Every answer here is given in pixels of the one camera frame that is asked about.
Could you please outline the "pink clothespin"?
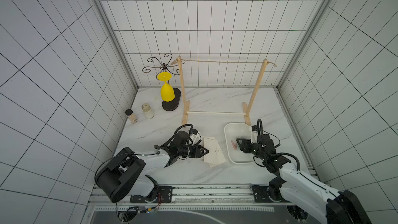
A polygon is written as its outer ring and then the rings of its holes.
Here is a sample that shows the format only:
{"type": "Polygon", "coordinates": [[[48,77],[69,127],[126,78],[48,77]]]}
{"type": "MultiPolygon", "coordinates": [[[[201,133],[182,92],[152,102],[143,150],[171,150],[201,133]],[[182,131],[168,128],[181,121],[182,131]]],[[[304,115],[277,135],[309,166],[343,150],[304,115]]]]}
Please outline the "pink clothespin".
{"type": "Polygon", "coordinates": [[[237,150],[237,142],[236,141],[231,141],[231,144],[233,146],[233,149],[237,150]]]}

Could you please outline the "white postcard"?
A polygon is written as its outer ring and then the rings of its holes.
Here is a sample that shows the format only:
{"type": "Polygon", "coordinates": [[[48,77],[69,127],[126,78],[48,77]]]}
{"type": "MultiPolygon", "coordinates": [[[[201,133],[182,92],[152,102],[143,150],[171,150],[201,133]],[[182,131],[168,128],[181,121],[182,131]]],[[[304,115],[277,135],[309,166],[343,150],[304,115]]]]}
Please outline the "white postcard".
{"type": "Polygon", "coordinates": [[[209,153],[206,155],[206,162],[211,168],[226,162],[224,154],[218,144],[209,149],[209,153]]]}
{"type": "Polygon", "coordinates": [[[208,150],[208,154],[204,156],[204,162],[208,163],[211,167],[225,163],[225,157],[217,140],[204,138],[203,142],[204,147],[208,150]]]}
{"type": "Polygon", "coordinates": [[[214,137],[204,137],[203,141],[204,142],[206,142],[206,141],[216,141],[216,139],[214,137]]]}

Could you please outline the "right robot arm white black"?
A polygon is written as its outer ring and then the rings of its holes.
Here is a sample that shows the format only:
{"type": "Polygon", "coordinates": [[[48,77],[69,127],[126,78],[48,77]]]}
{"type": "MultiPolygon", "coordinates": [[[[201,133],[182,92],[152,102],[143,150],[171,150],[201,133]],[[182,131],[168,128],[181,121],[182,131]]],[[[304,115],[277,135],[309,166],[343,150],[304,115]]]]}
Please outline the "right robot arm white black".
{"type": "Polygon", "coordinates": [[[277,152],[272,135],[263,130],[261,119],[252,126],[256,140],[238,138],[237,147],[260,159],[260,167],[276,177],[265,190],[274,202],[291,202],[322,224],[369,224],[364,207],[349,190],[339,191],[301,170],[299,159],[287,152],[277,152]]]}

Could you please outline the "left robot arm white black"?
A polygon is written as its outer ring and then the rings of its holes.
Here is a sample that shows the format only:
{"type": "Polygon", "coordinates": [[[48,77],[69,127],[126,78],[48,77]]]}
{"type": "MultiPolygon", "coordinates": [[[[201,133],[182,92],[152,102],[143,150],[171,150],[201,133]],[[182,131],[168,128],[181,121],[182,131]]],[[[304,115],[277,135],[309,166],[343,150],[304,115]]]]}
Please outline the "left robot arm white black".
{"type": "Polygon", "coordinates": [[[154,145],[154,152],[139,154],[128,147],[121,149],[99,166],[94,182],[113,203],[126,196],[147,203],[159,201],[161,187],[149,171],[167,168],[179,159],[202,158],[209,150],[201,142],[200,132],[192,124],[184,124],[164,144],[154,145]]]}

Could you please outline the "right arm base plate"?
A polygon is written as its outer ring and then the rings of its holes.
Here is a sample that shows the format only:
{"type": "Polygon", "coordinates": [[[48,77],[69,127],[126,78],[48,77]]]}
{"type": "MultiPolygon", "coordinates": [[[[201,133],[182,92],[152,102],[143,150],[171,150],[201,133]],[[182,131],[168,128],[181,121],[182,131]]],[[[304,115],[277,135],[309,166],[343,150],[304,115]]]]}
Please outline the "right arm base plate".
{"type": "Polygon", "coordinates": [[[290,202],[281,199],[281,200],[272,200],[268,194],[268,186],[261,186],[261,185],[252,185],[251,186],[254,201],[256,203],[288,203],[290,202]]]}

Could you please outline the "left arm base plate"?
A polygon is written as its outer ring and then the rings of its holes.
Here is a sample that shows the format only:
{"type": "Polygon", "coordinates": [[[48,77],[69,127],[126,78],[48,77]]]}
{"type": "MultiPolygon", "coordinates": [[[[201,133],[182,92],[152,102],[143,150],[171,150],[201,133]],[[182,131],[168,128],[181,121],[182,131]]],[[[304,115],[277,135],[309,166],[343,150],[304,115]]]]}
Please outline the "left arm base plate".
{"type": "Polygon", "coordinates": [[[146,197],[133,195],[130,197],[130,203],[171,203],[173,196],[173,187],[171,186],[155,186],[150,194],[146,197]]]}

